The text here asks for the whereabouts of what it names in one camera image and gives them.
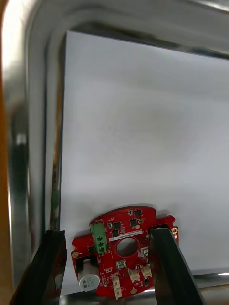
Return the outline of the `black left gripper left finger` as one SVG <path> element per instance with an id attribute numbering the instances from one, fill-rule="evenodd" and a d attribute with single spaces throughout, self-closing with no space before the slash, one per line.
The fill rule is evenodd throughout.
<path id="1" fill-rule="evenodd" d="M 66 261 L 65 231 L 47 230 L 10 303 L 55 305 L 60 298 Z"/>

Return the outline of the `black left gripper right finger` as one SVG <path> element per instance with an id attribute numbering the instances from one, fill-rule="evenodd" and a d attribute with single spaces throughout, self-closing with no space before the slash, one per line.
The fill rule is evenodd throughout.
<path id="1" fill-rule="evenodd" d="M 204 305 L 205 301 L 168 228 L 150 228 L 148 259 L 158 305 Z"/>

